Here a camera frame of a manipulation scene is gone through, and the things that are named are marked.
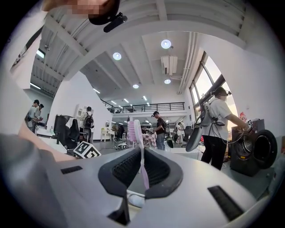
black cap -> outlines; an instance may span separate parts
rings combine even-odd
[[[159,112],[158,112],[158,111],[155,111],[155,112],[153,113],[153,116],[155,116],[156,114],[159,114]]]
[[[119,6],[120,6],[120,0],[110,0],[114,1],[114,5],[112,9],[110,9],[107,13],[103,15],[99,15],[97,17],[92,18],[92,15],[89,15],[89,21],[94,24],[94,25],[103,25],[107,24],[116,17],[118,11],[119,11]]]

black slot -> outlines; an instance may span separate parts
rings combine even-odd
[[[76,172],[76,171],[81,170],[81,169],[82,169],[82,167],[80,167],[80,166],[73,166],[73,167],[61,169],[61,172],[62,172],[62,174],[68,174],[68,173]]]
[[[243,210],[220,186],[209,187],[208,190],[229,221],[236,219],[244,213]]]

desk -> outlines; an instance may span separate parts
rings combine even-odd
[[[112,131],[112,130],[103,130],[103,131],[101,131],[101,142],[102,142],[103,134],[105,135],[104,142],[106,142],[106,134],[110,134],[111,135],[110,140],[111,140],[112,135],[113,135],[113,141],[115,141],[115,132],[114,131]]]
[[[43,138],[51,138],[55,136],[55,134],[50,133],[49,130],[43,128],[36,128],[35,131],[36,136],[43,137]]]
[[[57,144],[57,140],[53,139],[53,138],[43,138],[43,137],[39,137],[42,141],[44,141],[46,144],[48,144],[51,148],[57,150],[58,152],[61,152],[63,154],[66,154],[67,151],[64,148],[64,146],[61,144],[61,142],[59,142],[59,144]]]

white t-shirt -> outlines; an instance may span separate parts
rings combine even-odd
[[[213,124],[212,126],[203,127],[203,135],[214,136],[218,138],[222,138],[224,140],[228,140],[228,120],[226,117],[229,114],[232,114],[226,102],[221,99],[214,98],[210,102],[211,107],[211,116],[217,117],[218,122],[224,123],[224,126],[217,126]]]
[[[17,85],[11,68],[31,37],[44,25],[47,12],[41,11],[42,2],[36,4],[26,14],[11,34],[0,59],[0,133],[18,134],[20,126],[31,107],[31,99]],[[28,52],[35,57],[35,52]],[[31,74],[33,61],[21,64],[17,72]]]

white ceiling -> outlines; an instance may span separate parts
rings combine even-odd
[[[153,23],[198,21],[200,27],[211,25],[218,29],[217,34],[222,36],[225,32],[234,42],[239,42],[237,36],[243,23],[245,4],[236,0],[122,0],[119,11],[128,16],[128,21],[114,31],[104,33],[104,26],[67,15],[63,8],[52,10],[47,16],[40,45],[46,56],[43,61],[36,55],[31,82],[40,86],[42,92],[54,96],[61,81],[80,70],[104,99],[133,84],[143,87],[163,84],[167,76],[162,74],[160,57],[165,55],[178,57],[176,76],[180,79],[184,74],[190,77],[193,72],[183,69],[189,60],[189,50],[194,49],[194,45],[198,48],[194,33],[175,31],[176,28],[161,32],[163,26],[153,29]],[[143,35],[123,33],[140,24],[149,25],[152,32],[142,31]],[[114,41],[104,44],[107,39]],[[164,39],[169,39],[174,48],[163,49],[160,44]],[[114,60],[114,52],[119,52],[122,59]],[[172,80],[170,86],[180,89],[185,84],[183,79]],[[133,100],[133,105],[142,104],[141,98]]]

